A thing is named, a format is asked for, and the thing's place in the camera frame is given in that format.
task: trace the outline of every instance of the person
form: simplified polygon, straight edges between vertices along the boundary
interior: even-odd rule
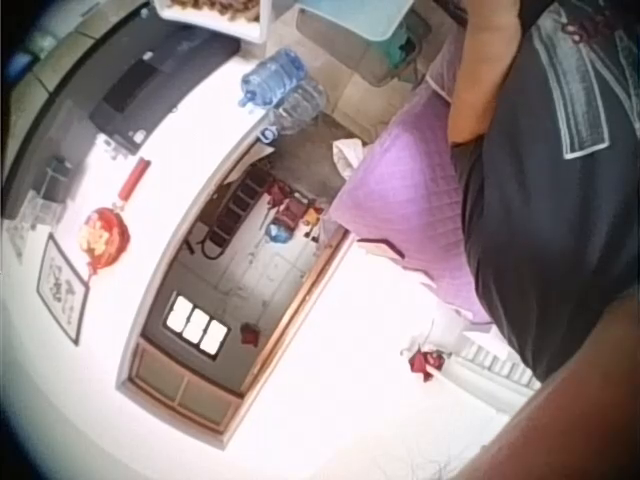
[[[467,259],[543,385],[458,479],[640,478],[639,6],[466,2],[448,138]]]

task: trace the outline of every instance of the tiled floor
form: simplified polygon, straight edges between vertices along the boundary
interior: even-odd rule
[[[431,0],[415,0],[414,8],[432,27],[418,65],[424,71],[435,58],[452,28],[451,20]],[[303,37],[295,28],[297,9],[286,13],[269,34],[266,53],[283,46],[293,48],[311,75],[329,94],[327,113],[367,142],[374,141],[411,96],[411,85],[397,80],[375,88],[352,70]]]

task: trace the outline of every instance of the water bottle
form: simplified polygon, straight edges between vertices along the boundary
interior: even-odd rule
[[[269,127],[260,134],[264,143],[278,135],[291,135],[309,125],[327,105],[327,92],[313,78],[300,82],[284,99],[269,111]]]
[[[293,50],[281,48],[242,77],[244,96],[240,106],[253,103],[272,107],[306,76],[307,68],[300,57]]]

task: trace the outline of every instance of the picture frame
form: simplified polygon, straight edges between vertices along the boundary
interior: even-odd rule
[[[64,253],[53,233],[42,252],[36,290],[69,339],[78,346],[89,284]]]

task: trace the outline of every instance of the quilted purple cushion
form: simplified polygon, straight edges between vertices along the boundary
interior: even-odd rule
[[[448,112],[447,102],[423,84],[369,149],[330,215],[357,237],[392,242],[405,255],[401,265],[429,275],[442,301],[486,323],[464,253]]]

